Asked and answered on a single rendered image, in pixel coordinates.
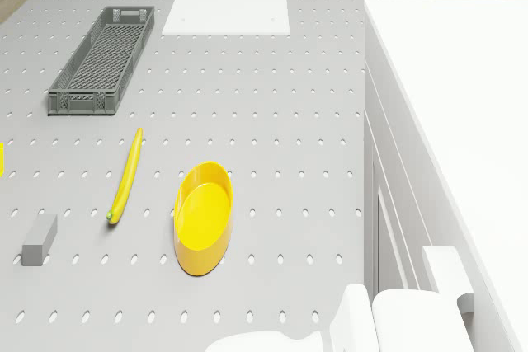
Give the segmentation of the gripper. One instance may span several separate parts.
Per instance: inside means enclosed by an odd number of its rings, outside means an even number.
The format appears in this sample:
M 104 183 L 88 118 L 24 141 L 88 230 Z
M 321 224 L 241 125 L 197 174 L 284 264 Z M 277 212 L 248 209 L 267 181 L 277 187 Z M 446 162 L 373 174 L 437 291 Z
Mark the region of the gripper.
M 461 315 L 474 313 L 474 292 L 462 293 L 456 299 Z

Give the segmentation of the grey cube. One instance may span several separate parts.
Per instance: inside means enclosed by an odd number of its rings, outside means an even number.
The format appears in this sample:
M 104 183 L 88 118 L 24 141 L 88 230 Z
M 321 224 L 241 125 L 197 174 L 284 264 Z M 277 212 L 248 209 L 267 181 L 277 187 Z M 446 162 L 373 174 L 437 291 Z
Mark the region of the grey cube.
M 23 243 L 21 263 L 43 265 L 57 231 L 57 214 L 38 214 Z

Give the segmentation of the banana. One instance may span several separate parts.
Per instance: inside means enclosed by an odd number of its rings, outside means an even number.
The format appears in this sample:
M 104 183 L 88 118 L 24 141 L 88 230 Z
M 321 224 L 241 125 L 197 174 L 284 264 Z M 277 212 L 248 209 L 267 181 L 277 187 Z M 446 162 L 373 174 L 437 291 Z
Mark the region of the banana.
M 120 181 L 118 191 L 116 193 L 111 209 L 106 214 L 106 219 L 110 225 L 117 224 L 125 210 L 127 200 L 130 195 L 131 187 L 133 185 L 134 176 L 139 162 L 139 154 L 143 139 L 143 129 L 138 128 L 134 140 L 131 144 L 125 170 Z

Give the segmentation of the dark grey basket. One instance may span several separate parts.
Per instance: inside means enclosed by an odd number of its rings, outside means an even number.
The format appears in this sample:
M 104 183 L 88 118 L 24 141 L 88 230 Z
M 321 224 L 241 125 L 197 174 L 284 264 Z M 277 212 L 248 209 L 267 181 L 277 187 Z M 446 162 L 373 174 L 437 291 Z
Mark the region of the dark grey basket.
M 105 7 L 48 90 L 48 114 L 115 114 L 153 30 L 154 11 Z

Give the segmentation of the white cabinet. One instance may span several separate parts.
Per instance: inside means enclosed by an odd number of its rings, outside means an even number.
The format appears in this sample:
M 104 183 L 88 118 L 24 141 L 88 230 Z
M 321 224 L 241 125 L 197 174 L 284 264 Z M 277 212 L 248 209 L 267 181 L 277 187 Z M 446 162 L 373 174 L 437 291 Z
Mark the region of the white cabinet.
M 365 0 L 365 139 L 418 284 L 454 246 L 477 352 L 528 352 L 528 0 Z

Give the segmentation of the yellow bowl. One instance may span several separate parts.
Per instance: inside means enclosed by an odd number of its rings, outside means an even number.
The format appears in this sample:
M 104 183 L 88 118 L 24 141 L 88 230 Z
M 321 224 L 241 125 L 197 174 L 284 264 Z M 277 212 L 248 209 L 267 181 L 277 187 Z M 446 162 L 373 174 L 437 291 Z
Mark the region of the yellow bowl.
M 202 276 L 227 251 L 233 220 L 233 188 L 217 162 L 202 162 L 183 179 L 174 208 L 174 249 L 181 268 Z

